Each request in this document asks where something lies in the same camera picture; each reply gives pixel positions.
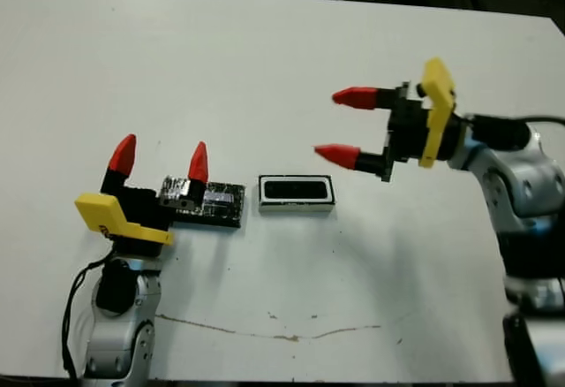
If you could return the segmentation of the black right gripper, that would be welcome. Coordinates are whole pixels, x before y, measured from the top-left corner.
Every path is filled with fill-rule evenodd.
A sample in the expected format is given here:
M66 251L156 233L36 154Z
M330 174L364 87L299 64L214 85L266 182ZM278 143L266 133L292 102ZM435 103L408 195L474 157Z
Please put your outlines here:
M315 146L314 152L345 169L380 175L383 182L389 182L394 163L419 160L423 156L429 134L426 122L430 110L423 107L421 100L408 98L409 87L409 82L403 82L395 89L348 87L332 94L334 103L354 109L390 110L384 157L342 144ZM463 119L452 114L441 138L437 160L447 161L455 154L463 129Z

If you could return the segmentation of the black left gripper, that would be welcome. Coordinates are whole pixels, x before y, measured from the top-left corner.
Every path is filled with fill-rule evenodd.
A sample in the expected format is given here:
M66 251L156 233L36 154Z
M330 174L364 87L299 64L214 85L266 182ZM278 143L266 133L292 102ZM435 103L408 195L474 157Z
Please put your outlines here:
M181 222L180 213L162 206L156 191L124 186L130 177L135 159L136 135L126 135L114 150L104 175L100 192L115 196L128 222L147 228L167 231ZM193 202L203 202L208 182L207 145L200 141L190 161L188 197ZM156 258L161 254L162 243L114 235L114 248L119 254Z

